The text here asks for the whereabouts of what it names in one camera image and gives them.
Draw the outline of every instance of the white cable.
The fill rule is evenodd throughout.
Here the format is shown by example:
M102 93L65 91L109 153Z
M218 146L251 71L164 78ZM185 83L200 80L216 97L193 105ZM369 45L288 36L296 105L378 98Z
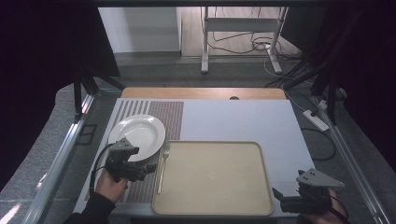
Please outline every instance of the white cable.
M264 68L265 68L265 71L266 71L269 75L271 75L271 76L274 76L274 77L282 77L282 76L279 76L279 75L277 75L277 74L274 74L274 73L271 73L270 71L268 71L268 69L267 69L267 59L268 59L268 57L265 57L265 59L264 59ZM291 79L291 80L297 79L297 78L293 78L293 77L282 77L282 78ZM309 84L309 85L313 85L312 82L308 82L308 81L304 81L304 83Z

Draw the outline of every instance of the white wall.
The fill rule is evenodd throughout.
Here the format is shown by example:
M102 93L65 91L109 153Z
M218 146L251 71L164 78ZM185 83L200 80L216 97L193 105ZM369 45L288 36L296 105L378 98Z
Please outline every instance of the white wall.
M114 53L180 51L176 7L100 7L99 12Z

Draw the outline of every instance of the white table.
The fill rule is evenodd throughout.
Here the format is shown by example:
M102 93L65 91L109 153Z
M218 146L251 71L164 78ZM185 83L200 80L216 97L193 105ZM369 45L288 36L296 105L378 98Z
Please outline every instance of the white table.
M298 195L298 170L314 167L288 100L119 99L100 148L106 145L114 123L122 119L120 114L123 113L126 118L129 116L128 111L133 113L139 110L131 106L144 108L140 113L148 113L152 102L182 102L179 140L254 141L260 144L270 187L278 189L285 196ZM78 198L75 212L81 212L85 207L88 185L89 177ZM274 199L274 203L275 210L271 217L296 216L282 213L278 200ZM153 211L151 203L118 203L112 214L159 216Z

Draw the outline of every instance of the black curtain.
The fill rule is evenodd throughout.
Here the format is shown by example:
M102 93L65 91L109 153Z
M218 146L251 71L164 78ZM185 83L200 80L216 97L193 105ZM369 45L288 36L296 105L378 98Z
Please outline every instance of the black curtain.
M60 88L76 73L120 73L97 8L3 1L0 24L2 189L46 124Z
M345 107L396 171L396 6L372 2L335 66Z

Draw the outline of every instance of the aluminum rail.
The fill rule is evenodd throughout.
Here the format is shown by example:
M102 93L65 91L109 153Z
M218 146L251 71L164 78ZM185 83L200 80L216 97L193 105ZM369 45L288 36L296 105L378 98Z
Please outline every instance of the aluminum rail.
M66 138L64 139L54 161L52 162L52 165L49 168L47 177L45 178L41 189L38 191L37 195L32 201L32 204L30 205L22 223L37 223L41 218L55 184L58 181L62 169L64 168L67 158L69 157L69 154L73 148L73 145L78 138L78 133L87 118L87 112L89 111L93 100L94 97L91 95L87 95L85 97L84 102L82 103L83 116L78 123L73 123L67 132Z
M337 145L338 151L343 158L347 169L349 170L352 178L354 179L356 186L358 187L359 192L363 200L366 202L367 207L369 208L373 218L377 224L390 224L386 211L377 198L373 187L370 185L367 178L364 176L363 171L359 167L351 150L349 149L343 135L341 135L337 126L332 125L329 117L323 110L319 110L319 114L326 121L326 123L330 127L330 132L332 134L333 139L335 140L335 144Z

